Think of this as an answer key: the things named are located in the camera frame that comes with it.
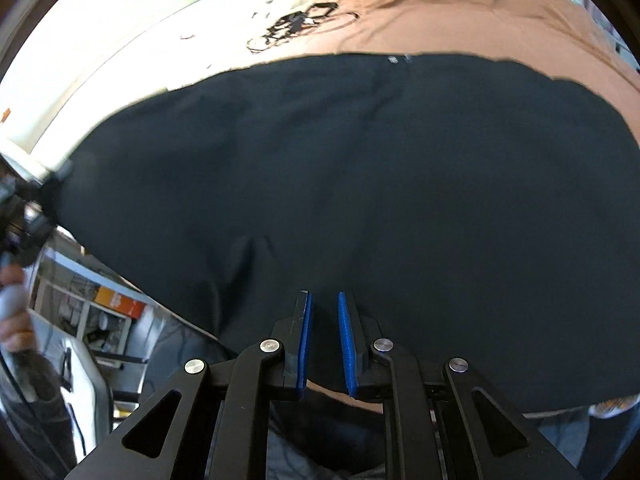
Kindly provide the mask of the person left hand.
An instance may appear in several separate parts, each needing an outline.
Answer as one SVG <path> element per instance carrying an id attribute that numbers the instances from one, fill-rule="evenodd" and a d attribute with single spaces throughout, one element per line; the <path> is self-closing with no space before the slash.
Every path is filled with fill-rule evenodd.
<path id="1" fill-rule="evenodd" d="M 24 271 L 15 263 L 1 269 L 1 345 L 16 353 L 35 350 L 36 335 L 27 312 Z"/>

